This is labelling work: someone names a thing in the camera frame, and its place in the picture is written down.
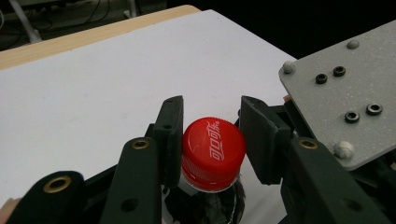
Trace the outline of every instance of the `red bottle cap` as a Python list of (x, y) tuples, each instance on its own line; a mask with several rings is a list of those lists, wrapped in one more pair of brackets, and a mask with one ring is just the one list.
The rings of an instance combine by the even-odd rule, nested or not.
[(198, 119), (183, 135), (182, 172), (198, 190), (222, 191), (237, 179), (245, 153), (236, 126), (223, 119)]

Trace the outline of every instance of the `silver bolt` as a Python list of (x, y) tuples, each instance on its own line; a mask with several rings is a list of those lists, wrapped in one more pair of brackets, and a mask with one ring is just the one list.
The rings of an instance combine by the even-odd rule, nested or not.
[(291, 74), (296, 71), (296, 65), (292, 61), (285, 61), (282, 67), (285, 74)]
[(334, 145), (334, 155), (341, 160), (349, 160), (353, 154), (353, 145), (347, 141), (340, 141)]
[(357, 40), (351, 40), (351, 41), (349, 41), (349, 42), (346, 44), (346, 47), (347, 47), (348, 49), (356, 49), (356, 48), (359, 47), (359, 45), (360, 45), (359, 41), (357, 41)]

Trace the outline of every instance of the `coca-cola logo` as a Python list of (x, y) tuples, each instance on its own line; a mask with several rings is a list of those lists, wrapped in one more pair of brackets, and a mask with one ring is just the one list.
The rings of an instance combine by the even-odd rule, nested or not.
[(207, 121), (206, 130), (210, 141), (210, 145), (209, 145), (210, 157), (217, 161), (224, 161), (224, 152), (222, 149), (219, 122), (216, 121), (210, 124), (210, 122)]

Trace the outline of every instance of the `gray metal plate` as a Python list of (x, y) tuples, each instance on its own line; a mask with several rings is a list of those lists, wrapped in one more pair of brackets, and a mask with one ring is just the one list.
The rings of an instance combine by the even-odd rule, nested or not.
[[(360, 44), (349, 49), (347, 44)], [(334, 144), (348, 141), (353, 156), (337, 160), (353, 170), (396, 148), (396, 21), (294, 62), (290, 74), (279, 71), (280, 80), (313, 133), (330, 152)], [(344, 66), (335, 77), (332, 70)], [(316, 76), (325, 74), (324, 84)], [(366, 106), (383, 106), (378, 116), (366, 114)], [(360, 114), (357, 123), (345, 122), (347, 111)]]

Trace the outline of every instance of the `table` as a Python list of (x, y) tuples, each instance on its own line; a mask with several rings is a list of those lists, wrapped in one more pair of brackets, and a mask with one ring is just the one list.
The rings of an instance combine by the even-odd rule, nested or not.
[[(234, 122), (242, 95), (281, 105), (277, 73), (288, 60), (219, 13), (189, 6), (2, 52), (0, 203), (53, 172), (89, 178), (114, 165), (167, 98), (183, 95), (185, 128), (202, 117)], [(242, 223), (285, 216), (279, 186), (261, 185), (247, 158), (241, 180)]]

